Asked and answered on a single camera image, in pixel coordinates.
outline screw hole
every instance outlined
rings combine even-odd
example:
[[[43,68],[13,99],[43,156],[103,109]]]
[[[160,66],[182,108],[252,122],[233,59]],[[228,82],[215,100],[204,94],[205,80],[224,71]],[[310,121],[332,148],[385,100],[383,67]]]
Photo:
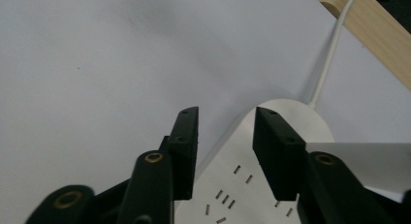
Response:
[[[148,163],[157,163],[157,162],[160,162],[163,159],[163,154],[161,154],[161,153],[150,153],[147,156],[145,156],[144,159]]]
[[[330,157],[330,156],[328,156],[328,155],[325,155],[325,154],[320,154],[320,155],[317,155],[316,157],[315,157],[315,159],[318,161],[318,162],[320,162],[320,163],[322,163],[322,164],[325,164],[325,165],[334,165],[335,164],[335,161]]]
[[[79,191],[70,191],[54,201],[54,207],[59,209],[69,208],[75,203],[77,203],[82,197],[82,194]]]

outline gray surface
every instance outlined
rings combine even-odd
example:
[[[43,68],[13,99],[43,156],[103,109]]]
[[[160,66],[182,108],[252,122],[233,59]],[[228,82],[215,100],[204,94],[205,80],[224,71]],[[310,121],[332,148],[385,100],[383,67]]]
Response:
[[[182,109],[201,107],[200,162],[240,114],[305,101],[333,23],[316,0],[0,0],[0,223],[122,181]],[[411,142],[409,91],[341,43],[318,106],[335,139]]]
[[[309,144],[340,158],[362,184],[403,194],[411,189],[411,144]]]

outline white power strip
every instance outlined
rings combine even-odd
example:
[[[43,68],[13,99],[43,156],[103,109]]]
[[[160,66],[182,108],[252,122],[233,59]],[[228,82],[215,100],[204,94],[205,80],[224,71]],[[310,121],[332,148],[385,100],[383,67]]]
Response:
[[[332,142],[331,132],[321,116],[300,102],[276,100],[261,107],[279,112],[305,140]],[[296,114],[303,112],[309,112],[310,116],[305,115],[303,124],[298,124]],[[210,161],[194,185],[193,199],[179,204],[175,223],[300,223],[297,203],[277,202],[260,168],[252,149],[254,115],[255,109]],[[316,126],[308,128],[309,132],[299,131],[301,126],[302,130],[306,129],[306,124]]]

